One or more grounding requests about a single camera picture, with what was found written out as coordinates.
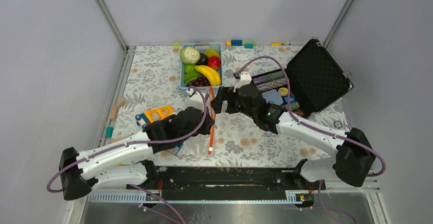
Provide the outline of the yellow banana bunch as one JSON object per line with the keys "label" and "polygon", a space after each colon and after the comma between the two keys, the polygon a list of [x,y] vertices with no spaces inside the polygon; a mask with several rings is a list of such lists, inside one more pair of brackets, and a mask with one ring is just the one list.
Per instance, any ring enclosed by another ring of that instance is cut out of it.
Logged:
{"label": "yellow banana bunch", "polygon": [[221,76],[216,70],[206,65],[196,65],[195,70],[204,75],[209,80],[211,86],[220,86],[222,84]]}

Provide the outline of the clear zip top bag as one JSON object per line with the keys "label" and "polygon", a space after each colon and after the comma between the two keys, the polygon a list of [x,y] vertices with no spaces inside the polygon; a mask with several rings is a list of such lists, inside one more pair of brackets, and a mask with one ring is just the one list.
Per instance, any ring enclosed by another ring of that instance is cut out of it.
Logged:
{"label": "clear zip top bag", "polygon": [[202,160],[208,152],[214,118],[209,108],[209,93],[195,86],[187,88],[187,106],[177,113],[177,129],[185,136],[181,154],[188,154],[190,160]]}

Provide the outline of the red apple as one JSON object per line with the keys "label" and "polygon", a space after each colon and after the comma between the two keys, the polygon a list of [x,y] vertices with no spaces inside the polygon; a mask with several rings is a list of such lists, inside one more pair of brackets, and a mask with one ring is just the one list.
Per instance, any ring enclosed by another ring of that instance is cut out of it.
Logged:
{"label": "red apple", "polygon": [[207,66],[212,68],[212,69],[215,69],[215,70],[220,69],[222,66],[222,62],[221,62],[220,57],[218,57],[218,56],[209,57],[208,61],[207,61]]}

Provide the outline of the green white cabbage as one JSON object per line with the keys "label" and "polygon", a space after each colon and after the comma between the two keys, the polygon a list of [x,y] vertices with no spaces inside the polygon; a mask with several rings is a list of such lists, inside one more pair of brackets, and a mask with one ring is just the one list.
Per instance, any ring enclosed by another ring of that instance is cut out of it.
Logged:
{"label": "green white cabbage", "polygon": [[193,46],[184,47],[180,51],[180,59],[185,64],[196,64],[200,58],[200,52]]}

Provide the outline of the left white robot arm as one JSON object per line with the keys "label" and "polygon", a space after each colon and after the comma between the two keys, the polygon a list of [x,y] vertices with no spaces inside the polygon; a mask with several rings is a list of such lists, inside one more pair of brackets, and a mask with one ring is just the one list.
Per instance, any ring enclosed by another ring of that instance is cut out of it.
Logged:
{"label": "left white robot arm", "polygon": [[143,185],[154,188],[159,175],[146,157],[175,148],[190,137],[209,135],[214,119],[208,112],[187,107],[178,114],[155,121],[113,145],[78,152],[63,151],[59,170],[63,198],[79,199],[97,188]]}

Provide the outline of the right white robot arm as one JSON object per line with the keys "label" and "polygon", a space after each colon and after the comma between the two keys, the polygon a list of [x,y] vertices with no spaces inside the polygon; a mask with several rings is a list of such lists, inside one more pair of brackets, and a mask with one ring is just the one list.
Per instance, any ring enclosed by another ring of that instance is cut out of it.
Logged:
{"label": "right white robot arm", "polygon": [[302,160],[297,164],[293,183],[299,189],[334,178],[361,187],[377,157],[362,130],[352,128],[345,132],[291,114],[282,105],[266,102],[252,84],[240,88],[220,87],[211,101],[216,113],[221,113],[223,102],[227,102],[226,113],[242,113],[261,130],[299,139],[328,155],[324,159]]}

